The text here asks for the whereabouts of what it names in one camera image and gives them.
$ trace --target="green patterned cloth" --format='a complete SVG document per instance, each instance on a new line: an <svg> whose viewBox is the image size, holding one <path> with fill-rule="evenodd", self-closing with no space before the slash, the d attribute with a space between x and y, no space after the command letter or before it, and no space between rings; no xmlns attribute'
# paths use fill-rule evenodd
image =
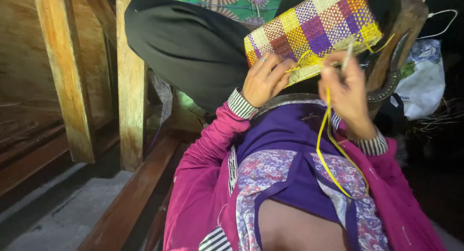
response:
<svg viewBox="0 0 464 251"><path fill-rule="evenodd" d="M181 0L203 6L234 20L262 25L274 18L281 0Z"/></svg>

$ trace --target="white plastic bag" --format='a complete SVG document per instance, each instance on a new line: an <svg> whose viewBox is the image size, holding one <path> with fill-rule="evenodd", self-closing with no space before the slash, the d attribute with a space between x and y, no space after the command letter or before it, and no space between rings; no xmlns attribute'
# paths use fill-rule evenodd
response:
<svg viewBox="0 0 464 251"><path fill-rule="evenodd" d="M395 92L404 102L409 120L431 115L444 93L443 59L438 40L417 40L401 69ZM391 102L397 106L392 97Z"/></svg>

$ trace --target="hand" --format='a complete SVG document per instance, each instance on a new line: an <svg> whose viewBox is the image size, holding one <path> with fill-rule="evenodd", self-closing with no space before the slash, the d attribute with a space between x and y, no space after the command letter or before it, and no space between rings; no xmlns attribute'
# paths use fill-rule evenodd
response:
<svg viewBox="0 0 464 251"><path fill-rule="evenodd" d="M243 84L242 96L253 107L259 108L270 99L274 98L289 83L291 73L287 70L298 66L292 59L283 59L271 52L265 52L248 71Z"/></svg>
<svg viewBox="0 0 464 251"><path fill-rule="evenodd" d="M370 140L377 136L374 124L368 115L366 81L364 72L354 57L348 60L344 83L340 80L340 71L332 65L343 63L347 52L334 52L324 61L319 81L319 96L327 102L326 88L330 90L330 101L337 115L342 118L350 132L357 138Z"/></svg>

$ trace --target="charging cable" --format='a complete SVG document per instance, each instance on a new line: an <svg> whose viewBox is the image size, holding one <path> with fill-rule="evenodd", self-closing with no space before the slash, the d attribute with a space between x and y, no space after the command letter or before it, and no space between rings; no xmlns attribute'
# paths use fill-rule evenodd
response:
<svg viewBox="0 0 464 251"><path fill-rule="evenodd" d="M431 13L429 14L429 16L427 18L432 18L433 16L437 15L437 14L440 14L440 13L445 13L445 12L454 12L455 13L455 16L453 17L453 19L450 21L450 23L448 24L448 26L446 27L446 29L439 33L439 34L435 34L435 35L430 35L430 36L425 36L425 37L420 37L420 38L417 38L417 40L420 40L420 39L425 39L425 38L430 38L430 37L435 37L435 36L438 36L440 34L444 34L448 28L451 26L451 24L453 23L453 21L456 19L457 15L458 15L458 12L456 10L444 10L444 11L441 11L441 12L437 12L437 13Z"/></svg>

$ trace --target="magenta jacket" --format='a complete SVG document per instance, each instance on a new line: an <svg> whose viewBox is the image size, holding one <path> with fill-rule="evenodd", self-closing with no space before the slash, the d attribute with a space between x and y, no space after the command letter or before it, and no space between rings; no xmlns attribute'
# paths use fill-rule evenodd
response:
<svg viewBox="0 0 464 251"><path fill-rule="evenodd" d="M239 191L236 186L229 192L228 159L232 139L248 129L250 122L235 114L227 102L216 114L217 119L187 149L175 172L163 250L198 250L219 224L230 243L227 250L239 249L235 214ZM391 248L445 250L394 160L396 142L387 139L386 153L368 157L339 134L337 140L366 176Z"/></svg>

